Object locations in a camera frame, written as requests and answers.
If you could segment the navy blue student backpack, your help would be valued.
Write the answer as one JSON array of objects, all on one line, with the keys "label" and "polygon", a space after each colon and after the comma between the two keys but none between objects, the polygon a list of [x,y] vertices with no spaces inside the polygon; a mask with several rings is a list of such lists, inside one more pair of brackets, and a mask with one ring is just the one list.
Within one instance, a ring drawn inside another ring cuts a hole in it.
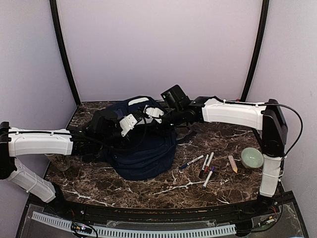
[{"label": "navy blue student backpack", "polygon": [[141,121],[128,134],[115,139],[102,138],[105,147],[100,147],[93,159],[107,162],[126,180],[145,180],[168,171],[174,160],[177,133],[175,127],[164,127],[158,120],[144,113],[146,106],[168,111],[149,96],[136,96],[116,102],[106,109],[115,112],[119,119],[136,114]]}]

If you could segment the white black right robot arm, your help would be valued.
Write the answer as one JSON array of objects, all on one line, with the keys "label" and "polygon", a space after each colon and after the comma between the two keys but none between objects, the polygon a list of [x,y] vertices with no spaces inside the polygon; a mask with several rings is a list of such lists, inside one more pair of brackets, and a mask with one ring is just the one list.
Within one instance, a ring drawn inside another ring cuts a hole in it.
[{"label": "white black right robot arm", "polygon": [[182,123],[220,122],[251,128],[264,156],[259,193],[265,197],[275,195],[284,160],[289,153],[285,149],[288,126],[281,110],[284,105],[274,99],[265,103],[247,103],[216,96],[199,96],[191,101],[179,85],[174,85],[161,96],[170,111],[164,113],[155,107],[146,106],[144,113],[164,127]]}]

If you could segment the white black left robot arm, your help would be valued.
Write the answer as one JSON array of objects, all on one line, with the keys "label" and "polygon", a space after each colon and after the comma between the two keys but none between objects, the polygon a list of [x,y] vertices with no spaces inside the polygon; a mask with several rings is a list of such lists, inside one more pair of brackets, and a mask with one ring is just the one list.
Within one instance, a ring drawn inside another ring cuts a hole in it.
[{"label": "white black left robot arm", "polygon": [[18,129],[3,121],[0,124],[0,178],[13,182],[45,203],[63,201],[59,186],[42,179],[27,168],[18,156],[92,153],[94,145],[106,146],[102,138],[123,138],[140,121],[141,118],[136,114],[128,114],[119,119],[111,111],[97,112],[86,128],[73,130]]}]

